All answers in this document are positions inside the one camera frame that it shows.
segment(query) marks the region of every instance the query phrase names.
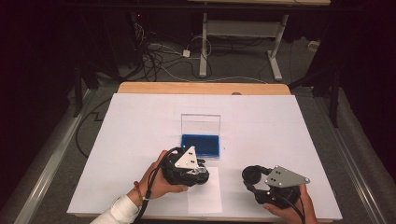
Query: haptic device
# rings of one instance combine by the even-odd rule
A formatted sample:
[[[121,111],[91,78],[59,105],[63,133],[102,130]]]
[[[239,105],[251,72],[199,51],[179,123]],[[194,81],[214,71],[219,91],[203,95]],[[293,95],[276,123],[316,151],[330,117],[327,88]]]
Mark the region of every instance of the haptic device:
[[[270,187],[269,190],[254,187],[262,180],[262,175],[267,175],[264,182]],[[242,178],[247,189],[254,193],[257,203],[271,203],[281,209],[294,208],[294,204],[300,198],[299,185],[310,182],[309,178],[278,165],[274,169],[260,165],[248,166],[242,172]]]
[[[205,160],[197,159],[195,147],[186,150],[175,147],[177,152],[170,153],[161,164],[163,177],[171,185],[194,186],[201,185],[209,179],[209,172],[204,166]]]

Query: white cloth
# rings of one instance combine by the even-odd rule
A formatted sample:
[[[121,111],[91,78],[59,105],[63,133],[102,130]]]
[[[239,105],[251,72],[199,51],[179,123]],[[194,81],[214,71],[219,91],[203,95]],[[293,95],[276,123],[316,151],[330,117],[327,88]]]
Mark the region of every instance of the white cloth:
[[[124,194],[91,224],[129,224],[134,222],[137,215],[139,208]]]

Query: dark background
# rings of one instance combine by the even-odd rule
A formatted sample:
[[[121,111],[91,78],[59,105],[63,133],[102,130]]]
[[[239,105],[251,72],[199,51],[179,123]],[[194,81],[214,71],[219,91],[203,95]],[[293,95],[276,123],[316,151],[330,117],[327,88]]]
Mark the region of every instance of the dark background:
[[[396,18],[390,2],[332,1],[332,5],[369,5],[363,15],[337,16],[329,26],[329,17],[313,20],[306,15],[292,15],[284,39],[324,37],[308,75],[329,62],[338,62],[341,87],[351,108],[379,158],[395,178],[392,164],[396,158],[393,136],[396,133],[393,88]],[[73,88],[77,64],[91,63],[83,76],[89,86],[95,86],[94,78],[87,74],[102,70],[116,76],[117,65],[130,63],[134,57],[134,44],[125,13],[91,12],[81,17],[50,0],[0,4],[0,95],[4,103],[0,130],[0,207],[3,207],[69,107],[67,94]],[[161,12],[145,16],[152,30],[171,39],[171,34],[177,34],[182,44],[201,29],[201,17],[194,13]],[[176,31],[175,23],[183,29]],[[328,80],[318,78],[314,84],[323,82]]]

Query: white desk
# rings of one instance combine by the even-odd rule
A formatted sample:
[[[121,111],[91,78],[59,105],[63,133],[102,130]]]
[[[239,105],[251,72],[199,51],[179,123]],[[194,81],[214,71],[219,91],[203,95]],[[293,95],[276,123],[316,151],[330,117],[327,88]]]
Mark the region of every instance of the white desk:
[[[193,2],[230,3],[230,4],[270,4],[270,5],[304,5],[304,6],[328,6],[330,0],[191,0]],[[276,61],[276,54],[286,28],[289,15],[283,15],[279,22],[263,21],[214,21],[207,19],[204,13],[202,31],[202,52],[200,60],[200,77],[206,77],[207,66],[207,36],[208,35],[233,35],[233,36],[256,36],[274,37],[275,44],[272,50],[268,50],[268,60],[271,65],[276,81],[282,80],[282,75]]]
[[[157,89],[148,88],[150,94],[114,95],[67,213],[101,214],[133,187],[163,149],[179,146],[181,114],[216,114],[221,115],[220,159],[206,161],[209,181],[150,201],[143,218],[279,221],[256,203],[242,182],[242,170],[256,164],[281,165],[309,177],[308,190],[319,220],[342,218],[294,96],[287,91],[280,91],[284,95],[205,95],[196,94],[196,88],[219,92],[238,85],[153,83],[160,91],[178,85],[191,91],[157,94]],[[136,86],[131,90],[150,84]],[[241,86],[271,92],[284,85]],[[263,189],[263,181],[256,187]]]

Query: gray floor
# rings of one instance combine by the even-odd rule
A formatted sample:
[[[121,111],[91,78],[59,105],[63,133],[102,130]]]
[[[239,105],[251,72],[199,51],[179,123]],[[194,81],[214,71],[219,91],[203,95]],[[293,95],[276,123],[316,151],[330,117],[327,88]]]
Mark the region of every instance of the gray floor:
[[[277,61],[283,76],[281,83],[289,84],[304,76],[314,53],[307,50],[308,41],[301,39],[292,44],[282,43]],[[182,47],[166,43],[164,51],[181,52]],[[230,45],[226,41],[214,40],[213,49],[209,56],[212,75],[207,79],[192,76],[189,63],[178,63],[158,73],[157,81],[217,81],[217,82],[266,82],[276,83],[265,51],[271,49],[273,42],[264,40],[259,46]],[[176,55],[160,53],[165,60],[177,58]],[[198,74],[199,61],[184,60],[192,64],[194,74]],[[127,66],[120,67],[121,72],[127,73]],[[99,74],[100,88],[90,91],[85,102],[84,111],[88,115],[95,107],[111,97],[117,91],[119,84]],[[336,200],[341,209],[343,220],[334,223],[393,223],[396,220],[396,188],[393,180],[386,172],[381,161],[375,155],[370,142],[364,135],[359,122],[350,110],[347,98],[340,90],[340,105],[338,108],[339,128],[334,129],[326,113],[328,99],[314,98],[310,88],[296,88],[292,91],[303,112],[308,131],[318,151],[320,160],[329,178]],[[96,108],[96,114],[90,114],[78,129],[78,140],[81,149],[89,154],[98,134],[101,121],[108,107],[108,102]],[[56,148],[64,143],[69,127],[76,122],[72,118],[74,106],[71,105],[64,118],[54,130],[48,143],[35,158],[25,177],[15,189],[14,194],[0,214],[0,223],[14,223],[29,199],[37,179],[42,175],[48,161]],[[75,136],[65,146],[64,156],[57,172],[42,201],[34,211],[31,223],[90,223],[92,218],[74,217],[66,214],[66,209],[74,193],[78,179],[84,168],[86,159],[78,151]],[[190,223],[187,221],[146,221],[147,223]]]

